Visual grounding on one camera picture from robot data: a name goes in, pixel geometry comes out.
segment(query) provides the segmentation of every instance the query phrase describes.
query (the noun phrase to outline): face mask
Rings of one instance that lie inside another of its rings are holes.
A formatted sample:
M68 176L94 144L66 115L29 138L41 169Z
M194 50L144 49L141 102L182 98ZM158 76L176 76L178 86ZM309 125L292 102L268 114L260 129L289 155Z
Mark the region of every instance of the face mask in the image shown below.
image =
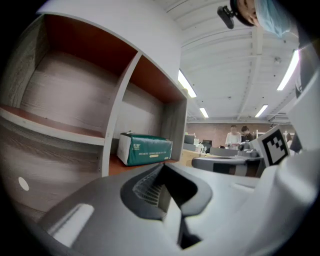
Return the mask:
M260 25L279 38L291 29L291 18L276 0L255 0L256 16Z

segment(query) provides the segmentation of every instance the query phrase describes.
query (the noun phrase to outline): white shirt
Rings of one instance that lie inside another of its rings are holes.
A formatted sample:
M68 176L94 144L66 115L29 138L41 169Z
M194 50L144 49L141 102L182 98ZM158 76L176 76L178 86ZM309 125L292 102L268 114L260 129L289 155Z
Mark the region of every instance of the white shirt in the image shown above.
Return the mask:
M291 144L292 144L292 140L289 140L286 144L288 145L288 148L290 149Z
M226 140L225 140L225 144L228 145L228 143L230 144L235 144L241 143L241 134L239 132L236 133L236 135L233 135L231 132L229 132L226 136ZM229 150L238 150L239 147L238 146L227 146L226 147Z

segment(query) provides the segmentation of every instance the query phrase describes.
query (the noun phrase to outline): white circular sticker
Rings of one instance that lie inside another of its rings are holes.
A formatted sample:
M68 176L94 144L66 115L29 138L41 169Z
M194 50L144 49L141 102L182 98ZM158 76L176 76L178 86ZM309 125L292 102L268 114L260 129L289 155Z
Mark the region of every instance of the white circular sticker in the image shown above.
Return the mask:
M19 180L19 184L20 184L21 188L23 188L25 191L28 191L29 190L29 185L26 182L26 180L24 178L21 178L21 177L19 177L18 180Z

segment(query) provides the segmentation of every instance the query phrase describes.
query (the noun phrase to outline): green tissue box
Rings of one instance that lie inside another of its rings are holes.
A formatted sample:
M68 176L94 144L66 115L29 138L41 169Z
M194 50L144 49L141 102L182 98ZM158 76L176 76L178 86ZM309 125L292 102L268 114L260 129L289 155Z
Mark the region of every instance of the green tissue box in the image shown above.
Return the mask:
M162 137L121 133L116 155L126 166L140 166L171 158L172 141Z

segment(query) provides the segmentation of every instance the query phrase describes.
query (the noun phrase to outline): white robot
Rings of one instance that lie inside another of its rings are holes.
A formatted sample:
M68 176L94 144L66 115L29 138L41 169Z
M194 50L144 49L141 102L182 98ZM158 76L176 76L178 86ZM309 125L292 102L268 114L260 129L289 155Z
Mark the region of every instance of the white robot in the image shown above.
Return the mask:
M261 178L154 164L97 179L50 210L42 229L28 225L68 255L272 255L319 193L319 96L320 69L288 114L303 151L289 156L272 130Z

